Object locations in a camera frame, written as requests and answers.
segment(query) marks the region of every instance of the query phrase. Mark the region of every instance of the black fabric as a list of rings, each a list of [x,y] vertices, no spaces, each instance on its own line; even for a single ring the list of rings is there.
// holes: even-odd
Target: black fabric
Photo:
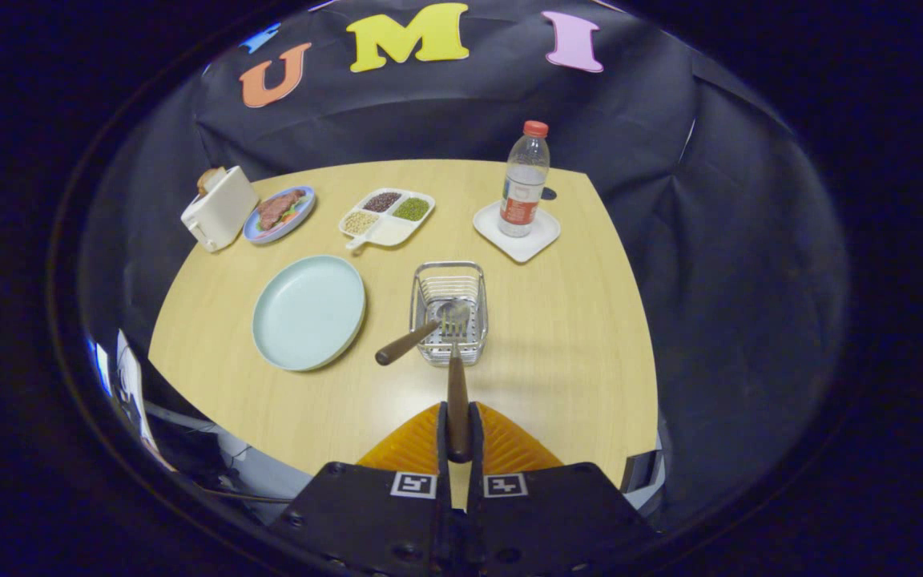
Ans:
[[[209,165],[258,180],[362,161],[503,161],[535,118],[550,125],[554,167],[592,180],[636,275],[671,434],[660,525],[736,495],[809,423],[841,344],[846,252],[816,169],[746,84],[590,2],[469,2],[465,61],[413,55],[349,72],[350,22],[409,22],[426,4],[344,1],[290,16],[254,54],[228,49],[161,103],[117,155],[88,222],[81,302],[92,332],[103,340],[119,324],[147,350],[194,244],[179,215]],[[542,10],[600,26],[603,73],[546,61],[554,34]],[[279,54],[307,41],[296,90],[246,107],[239,76],[273,61],[271,87]]]

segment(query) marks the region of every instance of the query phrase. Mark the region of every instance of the black backdrop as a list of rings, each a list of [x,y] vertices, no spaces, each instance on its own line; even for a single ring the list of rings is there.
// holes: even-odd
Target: black backdrop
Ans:
[[[803,478],[683,570],[923,567],[923,115],[913,114],[923,110],[923,12],[800,8],[642,7],[682,22],[676,30],[770,95],[811,143],[832,187],[847,191],[836,202],[857,269],[860,328],[838,380],[864,394],[860,404]],[[173,22],[227,12],[175,4],[0,14],[0,570],[238,566],[208,545],[189,547],[198,542],[190,527],[144,504],[96,449],[52,385],[38,307],[67,169],[140,81],[199,39]],[[125,506],[135,502],[144,518]],[[874,547],[883,554],[873,558]]]

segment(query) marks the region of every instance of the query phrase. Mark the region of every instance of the plastic bottle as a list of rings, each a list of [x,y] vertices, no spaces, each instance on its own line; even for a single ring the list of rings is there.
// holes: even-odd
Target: plastic bottle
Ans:
[[[546,149],[546,124],[527,120],[523,136],[508,156],[505,192],[501,199],[498,228],[508,236],[526,236],[536,218],[539,196],[543,193],[550,151]]]

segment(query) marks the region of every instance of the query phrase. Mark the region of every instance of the white toaster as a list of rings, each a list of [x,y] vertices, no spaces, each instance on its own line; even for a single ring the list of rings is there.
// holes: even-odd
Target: white toaster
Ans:
[[[206,251],[226,248],[241,233],[259,195],[241,167],[219,171],[204,184],[205,196],[196,197],[183,210],[180,220]]]

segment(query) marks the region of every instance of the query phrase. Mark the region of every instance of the blue plate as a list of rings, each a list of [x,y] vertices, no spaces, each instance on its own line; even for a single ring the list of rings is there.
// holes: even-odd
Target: blue plate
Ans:
[[[364,314],[365,286],[355,267],[339,256],[308,256],[263,289],[252,337],[280,369],[318,369],[351,345]]]
[[[312,208],[316,205],[316,191],[308,186],[295,186],[270,197],[286,196],[298,189],[304,190],[304,197],[294,205],[294,213],[290,218],[285,216],[282,223],[277,223],[271,229],[259,230],[257,227],[259,225],[259,207],[256,207],[252,214],[248,216],[248,220],[244,221],[244,228],[241,230],[244,233],[244,238],[247,238],[252,244],[267,244],[267,242],[273,242],[285,237],[287,233],[296,229],[297,225],[300,225],[301,221],[307,219],[308,215],[312,213]]]

